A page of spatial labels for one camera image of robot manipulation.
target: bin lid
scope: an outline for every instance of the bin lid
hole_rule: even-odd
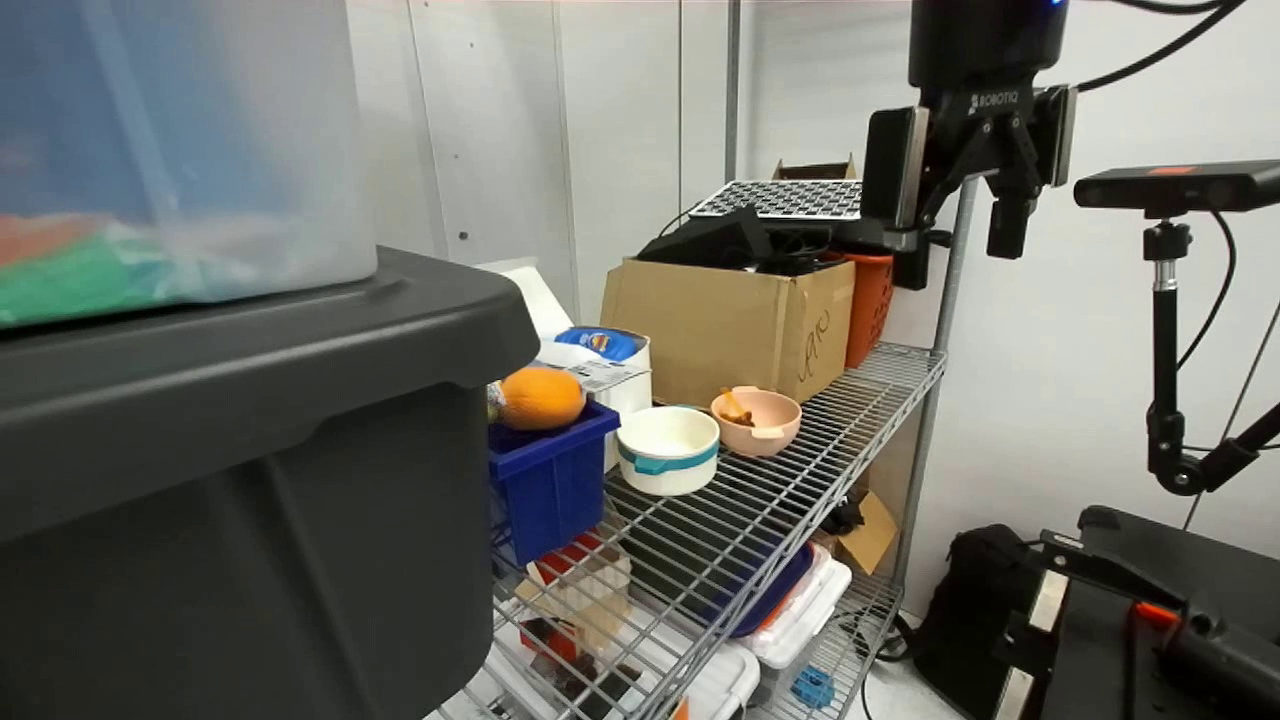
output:
[[[0,336],[0,544],[530,357],[514,286],[393,250],[358,286]]]

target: metal shelving unit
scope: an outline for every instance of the metal shelving unit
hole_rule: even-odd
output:
[[[846,489],[915,416],[940,372],[931,351],[879,348],[805,410],[805,429],[782,458],[723,458],[721,475],[695,496],[654,499],[606,480],[600,544],[579,550],[574,570],[551,584],[530,584],[525,564],[495,552],[486,669],[435,716],[673,716],[695,673],[786,571],[818,520],[846,499]],[[891,615],[900,558],[885,559],[877,576],[854,576],[840,615],[877,615],[866,610]],[[560,644],[525,631],[530,615],[574,615],[596,636],[591,663],[551,663]],[[830,626],[813,663],[840,673],[830,712],[842,712],[866,673],[846,631]]]

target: white container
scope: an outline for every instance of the white container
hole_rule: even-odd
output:
[[[630,558],[604,550],[591,559],[574,559],[560,582],[543,582],[536,564],[526,564],[526,582],[514,597],[548,620],[562,620],[585,651],[606,651],[625,628],[630,610]]]
[[[472,720],[472,716],[539,720],[526,708],[521,708],[514,700],[509,700],[503,683],[491,678],[486,663],[472,678],[466,689],[459,689],[435,712],[429,712],[429,720]]]
[[[721,468],[721,424],[695,410],[648,410],[617,431],[625,480],[642,496],[686,496]]]
[[[630,604],[630,615],[628,615],[628,631],[619,636],[625,644],[637,640],[630,628],[648,628],[650,626],[650,611]],[[678,662],[678,651],[686,651],[686,636],[658,626],[650,631],[650,640],[642,640],[630,655],[642,662],[642,673],[639,673],[639,692],[650,692],[658,683],[658,678]],[[514,700],[525,712],[530,716],[560,716],[562,712],[562,700],[560,697],[543,697],[526,673],[530,673],[530,651],[521,644],[521,628],[503,626],[495,631],[495,644],[484,662],[484,669],[495,678],[495,683],[503,683],[509,700]],[[686,700],[686,720],[733,720],[754,692],[761,683],[761,663],[749,650],[721,650],[705,673],[686,683],[685,700]],[[606,720],[625,720],[630,716],[642,697],[639,692],[628,692],[619,697],[619,704],[606,712]]]
[[[0,49],[0,327],[375,269],[343,0],[33,0]]]
[[[539,336],[536,365],[572,372],[617,416],[630,416],[630,411],[650,410],[648,336],[642,336],[642,348],[619,365],[604,359],[600,351],[574,348],[574,344],[554,344],[554,336],[572,327],[572,315],[562,314],[562,306],[554,302],[548,279],[536,271],[536,264],[530,261],[495,261],[495,264],[481,264],[481,269],[500,271],[521,288],[525,309],[530,315],[530,327]],[[617,468],[617,440],[604,444],[604,468]]]
[[[761,692],[753,704],[768,704],[773,692],[790,689],[801,662],[809,655],[805,650],[835,615],[835,604],[846,584],[850,584],[850,571],[835,564],[830,552],[813,550],[813,570],[801,576],[782,610],[763,628],[738,640],[763,669]]]

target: cable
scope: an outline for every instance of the cable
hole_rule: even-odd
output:
[[[902,663],[915,655],[915,628],[902,615],[891,615],[877,663]]]
[[[1203,341],[1206,327],[1217,324],[1217,314],[1225,309],[1225,302],[1227,302],[1227,294],[1233,294],[1233,286],[1237,286],[1237,231],[1233,231],[1233,225],[1225,221],[1225,214],[1213,214],[1213,221],[1217,221],[1217,230],[1225,231],[1225,246],[1227,246],[1227,271],[1225,271],[1225,286],[1217,288],[1217,302],[1213,302],[1213,309],[1206,309],[1197,341],[1182,348],[1182,357],[1174,359],[1174,368],[1182,368],[1182,365],[1197,357],[1198,341]]]
[[[1186,518],[1182,518],[1182,532],[1197,526],[1198,496],[1203,496],[1203,493],[1197,493],[1197,499],[1190,499],[1190,510],[1186,510]]]
[[[1233,404],[1233,416],[1227,416],[1218,440],[1227,440],[1233,429],[1237,429],[1238,404],[1242,404],[1242,395],[1253,391],[1253,378],[1254,378],[1254,368],[1260,368],[1260,359],[1269,357],[1269,344],[1273,344],[1273,336],[1274,336],[1274,319],[1280,319],[1280,306],[1273,309],[1269,333],[1265,333],[1265,341],[1260,341],[1254,351],[1253,351],[1253,365],[1249,365],[1249,372],[1242,372],[1242,386],[1238,386],[1238,391],[1237,391],[1237,404]]]
[[[1242,372],[1242,386],[1238,386],[1238,391],[1237,391],[1237,404],[1233,404],[1233,416],[1227,416],[1227,424],[1225,424],[1225,435],[1218,435],[1218,440],[1227,440],[1227,435],[1233,435],[1233,429],[1237,429],[1237,416],[1238,416],[1238,404],[1242,404],[1242,395],[1249,395],[1249,387],[1253,387],[1253,378],[1254,378],[1260,359],[1265,359],[1265,357],[1269,357],[1269,348],[1273,348],[1274,319],[1280,319],[1280,306],[1273,309],[1269,333],[1265,333],[1265,341],[1260,341],[1260,344],[1254,344],[1254,351],[1253,351],[1253,365],[1249,365],[1249,372]],[[1190,499],[1190,510],[1186,510],[1182,527],[1190,527],[1190,520],[1197,520],[1197,514],[1198,514],[1198,496],[1203,496],[1203,493],[1197,493],[1197,499]]]
[[[864,716],[877,720],[873,716],[873,700],[866,700],[866,689],[873,689],[866,679],[873,679],[873,669],[864,673],[864,683],[854,689],[854,700],[864,704]]]
[[[1182,36],[1174,36],[1171,44],[1155,49],[1150,58],[1139,58],[1108,77],[1082,80],[1080,91],[1096,91],[1108,85],[1118,85],[1143,67],[1155,67],[1159,62],[1167,62],[1171,52],[1197,44],[1203,31],[1213,31],[1213,26],[1227,21],[1242,0],[1218,0],[1213,17],[1203,17],[1198,26],[1190,26]]]
[[[1203,17],[1203,12],[1225,7],[1218,0],[1203,0],[1203,4],[1117,0],[1117,4],[1128,4],[1128,7],[1139,7],[1139,12],[1155,12],[1155,17]]]

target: orange container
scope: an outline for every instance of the orange container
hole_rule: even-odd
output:
[[[0,214],[0,269],[2,264],[22,264],[37,255],[50,255],[82,237],[96,231],[96,221],[79,216],[59,216],[59,221],[22,221],[22,216],[2,216]]]
[[[879,344],[888,306],[891,306],[891,255],[846,255],[854,269],[842,368],[864,365]]]

